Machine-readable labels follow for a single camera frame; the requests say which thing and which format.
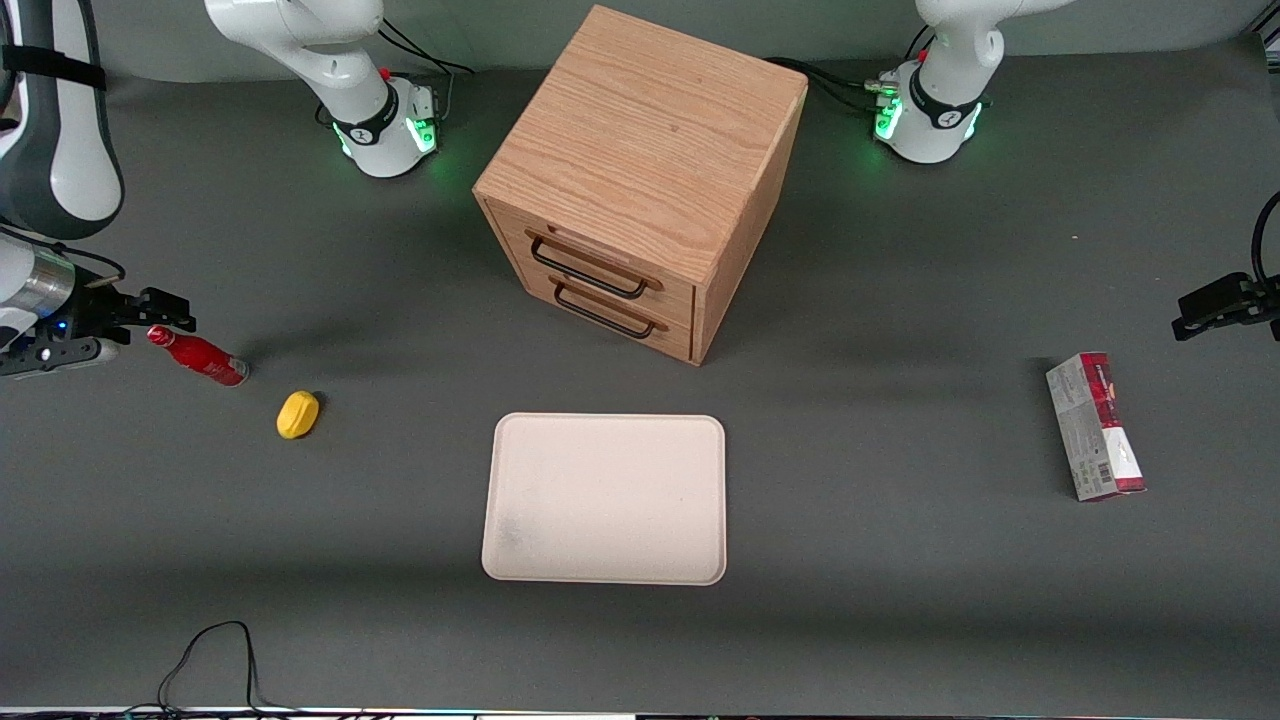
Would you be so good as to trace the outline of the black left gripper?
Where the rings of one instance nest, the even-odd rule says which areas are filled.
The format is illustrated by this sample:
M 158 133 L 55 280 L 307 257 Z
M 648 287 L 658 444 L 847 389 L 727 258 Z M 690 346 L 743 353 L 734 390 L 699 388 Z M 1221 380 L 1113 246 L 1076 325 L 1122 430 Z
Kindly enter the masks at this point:
M 1180 299 L 1180 315 L 1172 320 L 1179 342 L 1207 331 L 1230 325 L 1267 324 L 1280 341 L 1279 274 L 1253 279 L 1248 274 L 1228 274 Z

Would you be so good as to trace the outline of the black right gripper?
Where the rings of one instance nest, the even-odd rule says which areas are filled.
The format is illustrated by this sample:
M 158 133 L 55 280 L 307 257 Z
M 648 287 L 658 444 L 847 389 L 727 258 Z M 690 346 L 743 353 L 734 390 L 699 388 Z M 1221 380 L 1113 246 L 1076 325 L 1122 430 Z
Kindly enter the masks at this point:
M 40 336 L 55 340 L 92 337 L 128 346 L 132 343 L 128 325 L 133 324 L 164 325 L 186 333 L 197 331 L 189 301 L 166 291 L 148 287 L 132 296 L 115 287 L 81 288 L 49 314 L 3 307 L 3 348 Z

